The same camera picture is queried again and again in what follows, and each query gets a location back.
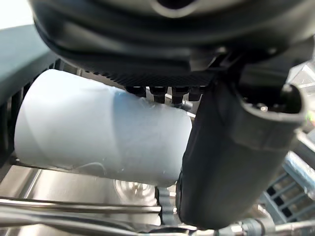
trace stainless steel surface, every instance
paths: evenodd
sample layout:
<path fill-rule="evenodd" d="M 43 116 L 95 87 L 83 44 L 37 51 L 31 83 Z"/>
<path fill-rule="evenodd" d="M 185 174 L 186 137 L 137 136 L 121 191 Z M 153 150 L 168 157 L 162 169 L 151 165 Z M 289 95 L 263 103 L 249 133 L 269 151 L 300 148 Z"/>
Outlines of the stainless steel surface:
<path fill-rule="evenodd" d="M 131 202 L 140 205 L 146 204 L 149 206 L 157 204 L 157 200 L 155 198 L 155 187 L 152 185 L 114 180 L 114 187 L 124 202 Z"/>
<path fill-rule="evenodd" d="M 32 182 L 32 169 L 12 166 L 0 184 L 0 196 L 18 198 L 27 182 Z M 37 182 L 27 197 L 35 200 L 84 202 L 88 204 L 138 205 L 121 197 L 114 181 L 106 178 L 42 170 Z M 160 225 L 157 213 L 151 214 L 89 214 L 91 217 L 106 217 L 118 221 Z M 44 225 L 25 226 L 11 230 L 7 236 L 72 236 Z"/>
<path fill-rule="evenodd" d="M 159 213 L 160 206 L 105 205 L 72 202 L 41 201 L 30 199 L 0 198 L 0 206 L 27 209 L 44 209 L 77 213 L 150 214 Z"/>
<path fill-rule="evenodd" d="M 306 235 L 314 235 L 315 233 L 315 220 L 301 221 L 288 223 L 283 225 L 276 225 L 275 235 L 279 236 L 299 236 L 302 230 L 308 230 Z"/>

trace black clamp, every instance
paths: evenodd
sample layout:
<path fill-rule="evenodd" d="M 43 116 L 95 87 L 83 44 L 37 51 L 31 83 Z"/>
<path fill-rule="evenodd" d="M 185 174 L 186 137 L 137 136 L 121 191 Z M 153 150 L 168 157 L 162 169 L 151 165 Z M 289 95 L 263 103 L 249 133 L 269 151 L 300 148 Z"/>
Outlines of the black clamp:
<path fill-rule="evenodd" d="M 157 204 L 161 206 L 159 217 L 161 225 L 175 226 L 180 223 L 177 216 L 174 215 L 174 206 L 170 202 L 170 194 L 167 188 L 156 187 Z"/>

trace metal pipe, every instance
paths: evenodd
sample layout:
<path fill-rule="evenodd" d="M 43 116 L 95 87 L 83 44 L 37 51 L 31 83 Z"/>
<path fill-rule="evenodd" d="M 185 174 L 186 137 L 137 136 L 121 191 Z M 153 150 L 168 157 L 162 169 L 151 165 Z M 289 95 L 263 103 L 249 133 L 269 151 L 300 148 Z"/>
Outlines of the metal pipe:
<path fill-rule="evenodd" d="M 150 214 L 159 213 L 160 206 L 135 206 L 135 205 L 104 205 L 73 202 L 41 201 L 29 199 L 0 198 L 0 206 L 19 207 L 24 209 L 53 210 L 62 212 L 79 213 L 126 213 Z"/>
<path fill-rule="evenodd" d="M 307 220 L 301 222 L 293 222 L 283 225 L 276 225 L 275 235 L 300 235 L 302 231 L 309 230 L 309 235 L 311 232 L 315 231 L 315 220 Z"/>

